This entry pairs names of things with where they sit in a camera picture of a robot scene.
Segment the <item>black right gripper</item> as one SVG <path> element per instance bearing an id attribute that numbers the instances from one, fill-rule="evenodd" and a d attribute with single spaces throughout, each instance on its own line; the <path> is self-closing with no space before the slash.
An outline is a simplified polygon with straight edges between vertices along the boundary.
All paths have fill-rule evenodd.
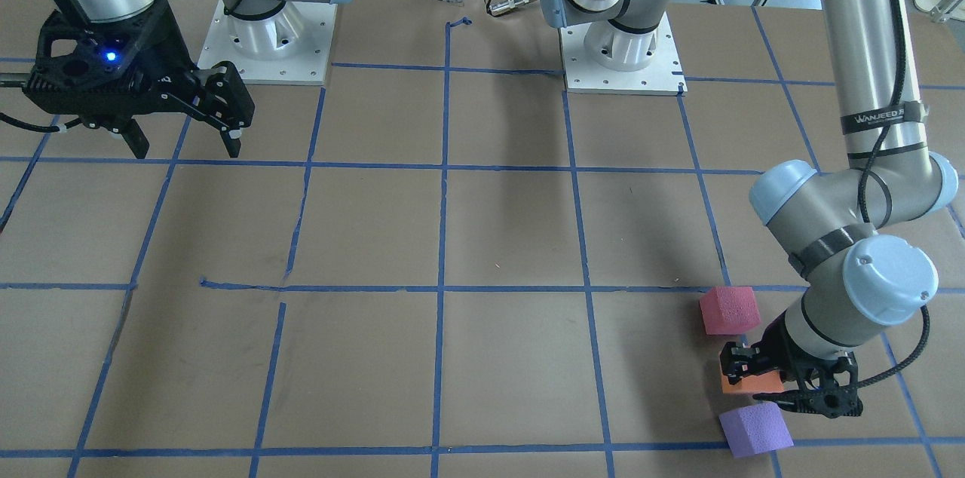
<path id="1" fill-rule="evenodd" d="M 133 118 L 155 112 L 182 112 L 210 125 L 228 157 L 238 158 L 254 100 L 233 63 L 194 63 L 167 0 L 103 23 L 90 20 L 80 0 L 53 1 L 22 87 L 28 99 L 46 112 L 110 128 L 139 161 L 151 143 Z"/>

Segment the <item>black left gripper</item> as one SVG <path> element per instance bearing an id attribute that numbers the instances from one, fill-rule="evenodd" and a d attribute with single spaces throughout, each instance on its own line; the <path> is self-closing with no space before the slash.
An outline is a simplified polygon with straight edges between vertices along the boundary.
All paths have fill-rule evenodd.
<path id="1" fill-rule="evenodd" d="M 823 414 L 828 418 L 858 417 L 864 412 L 858 395 L 859 367 L 854 352 L 838 352 L 829 359 L 808 354 L 792 341 L 784 314 L 765 328 L 761 341 L 751 347 L 728 342 L 719 359 L 721 373 L 731 385 L 746 376 L 773 371 L 779 373 L 783 382 L 795 382 L 796 389 L 752 397 L 775 402 L 786 412 Z"/>

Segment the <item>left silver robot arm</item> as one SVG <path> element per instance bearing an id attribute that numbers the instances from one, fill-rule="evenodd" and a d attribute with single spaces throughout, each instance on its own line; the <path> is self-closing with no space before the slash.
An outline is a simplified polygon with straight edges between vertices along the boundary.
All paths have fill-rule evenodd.
<path id="1" fill-rule="evenodd" d="M 923 352 L 937 269 L 883 228 L 948 206 L 959 176 L 928 145 L 905 0 L 820 1 L 847 166 L 786 161 L 752 185 L 752 209 L 807 289 L 761 341 L 726 344 L 720 366 L 730 383 L 776 371 L 794 388 L 758 401 L 838 418 Z"/>

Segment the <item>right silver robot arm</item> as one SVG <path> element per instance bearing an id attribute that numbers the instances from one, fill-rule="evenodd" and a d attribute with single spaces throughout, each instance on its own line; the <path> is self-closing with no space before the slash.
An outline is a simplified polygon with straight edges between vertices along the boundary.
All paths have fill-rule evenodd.
<path id="1" fill-rule="evenodd" d="M 326 45 L 314 8 L 351 0 L 51 0 L 33 66 L 2 76 L 38 109 L 68 118 L 11 127 L 65 133 L 105 130 L 135 158 L 149 153 L 137 118 L 180 113 L 213 128 L 237 158 L 256 105 L 247 85 L 256 68 L 277 78 L 320 83 Z"/>

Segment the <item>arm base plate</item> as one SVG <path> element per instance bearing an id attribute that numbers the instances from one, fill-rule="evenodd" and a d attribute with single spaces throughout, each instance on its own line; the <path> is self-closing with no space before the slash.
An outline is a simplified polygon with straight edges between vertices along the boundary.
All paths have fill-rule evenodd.
<path id="1" fill-rule="evenodd" d="M 572 93 L 682 96 L 688 92 L 671 21 L 630 34 L 609 22 L 559 29 L 566 89 Z"/>
<path id="2" fill-rule="evenodd" d="M 245 21 L 224 14 L 219 0 L 198 66 L 232 61 L 246 85 L 324 86 L 337 5 L 289 2 L 274 17 Z"/>

